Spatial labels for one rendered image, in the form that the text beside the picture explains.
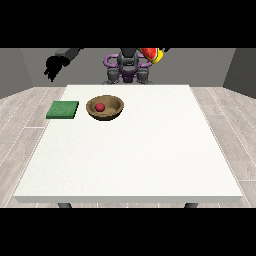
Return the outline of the green square pad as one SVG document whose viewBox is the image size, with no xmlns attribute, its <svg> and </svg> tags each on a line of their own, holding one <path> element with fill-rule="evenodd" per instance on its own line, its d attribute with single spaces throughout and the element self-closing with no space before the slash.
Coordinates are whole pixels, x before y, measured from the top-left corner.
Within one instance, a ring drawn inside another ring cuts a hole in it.
<svg viewBox="0 0 256 256">
<path fill-rule="evenodd" d="M 78 101 L 54 101 L 46 114 L 46 118 L 73 119 L 78 106 Z"/>
</svg>

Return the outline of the brown wooden bowl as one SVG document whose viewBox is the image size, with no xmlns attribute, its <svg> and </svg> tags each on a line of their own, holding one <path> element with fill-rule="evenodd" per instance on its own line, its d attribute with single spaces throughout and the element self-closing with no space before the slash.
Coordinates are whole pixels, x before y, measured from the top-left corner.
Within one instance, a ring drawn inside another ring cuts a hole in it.
<svg viewBox="0 0 256 256">
<path fill-rule="evenodd" d="M 104 110 L 98 112 L 96 105 L 102 103 Z M 101 95 L 90 99 L 86 103 L 86 110 L 88 114 L 99 121 L 110 121 L 118 117 L 124 109 L 124 102 L 116 96 Z"/>
</svg>

